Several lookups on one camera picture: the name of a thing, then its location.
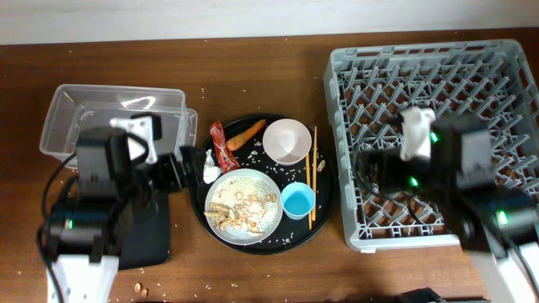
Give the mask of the wooden chopstick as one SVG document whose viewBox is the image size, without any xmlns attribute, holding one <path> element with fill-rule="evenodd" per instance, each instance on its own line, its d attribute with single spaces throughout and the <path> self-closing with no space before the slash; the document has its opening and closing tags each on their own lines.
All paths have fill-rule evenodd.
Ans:
<svg viewBox="0 0 539 303">
<path fill-rule="evenodd" d="M 314 204 L 312 209 L 311 223 L 316 220 L 317 207 L 317 164 L 318 164 L 318 127 L 314 128 L 313 162 L 312 162 L 312 191 L 314 193 Z"/>
<path fill-rule="evenodd" d="M 307 214 L 307 218 L 308 218 L 308 230 L 311 231 L 312 230 L 312 188 L 311 188 L 311 163 L 310 163 L 310 155 L 309 155 L 309 152 L 307 153 L 306 155 L 306 184 L 307 184 L 307 187 L 308 187 L 308 190 L 307 190 L 307 206 L 308 206 L 308 214 Z"/>
</svg>

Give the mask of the light blue cup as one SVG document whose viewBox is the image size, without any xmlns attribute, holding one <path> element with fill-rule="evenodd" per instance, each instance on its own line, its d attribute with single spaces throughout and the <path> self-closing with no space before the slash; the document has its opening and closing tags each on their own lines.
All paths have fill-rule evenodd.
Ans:
<svg viewBox="0 0 539 303">
<path fill-rule="evenodd" d="M 295 221 L 299 221 L 308 214 L 307 206 L 307 184 L 294 182 L 284 187 L 281 192 L 280 200 L 283 211 L 286 215 Z M 314 204 L 314 193 L 312 191 L 312 209 Z"/>
</svg>

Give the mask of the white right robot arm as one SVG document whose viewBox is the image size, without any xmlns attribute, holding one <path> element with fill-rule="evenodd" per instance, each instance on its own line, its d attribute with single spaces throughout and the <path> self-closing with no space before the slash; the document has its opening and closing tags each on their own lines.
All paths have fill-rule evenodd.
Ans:
<svg viewBox="0 0 539 303">
<path fill-rule="evenodd" d="M 430 156 L 403 160 L 396 150 L 353 154 L 362 189 L 431 202 L 487 285 L 493 302 L 538 300 L 538 205 L 525 191 L 498 185 L 487 124 L 448 115 L 430 125 Z"/>
</svg>

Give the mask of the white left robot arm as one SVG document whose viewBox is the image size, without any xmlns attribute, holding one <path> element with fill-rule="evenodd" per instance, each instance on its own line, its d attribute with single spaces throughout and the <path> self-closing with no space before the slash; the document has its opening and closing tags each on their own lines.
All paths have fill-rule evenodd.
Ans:
<svg viewBox="0 0 539 303">
<path fill-rule="evenodd" d="M 203 182 L 206 154 L 181 146 L 158 155 L 158 114 L 114 118 L 80 132 L 78 173 L 41 207 L 36 243 L 49 302 L 106 302 L 117 273 L 168 259 L 168 196 Z"/>
</svg>

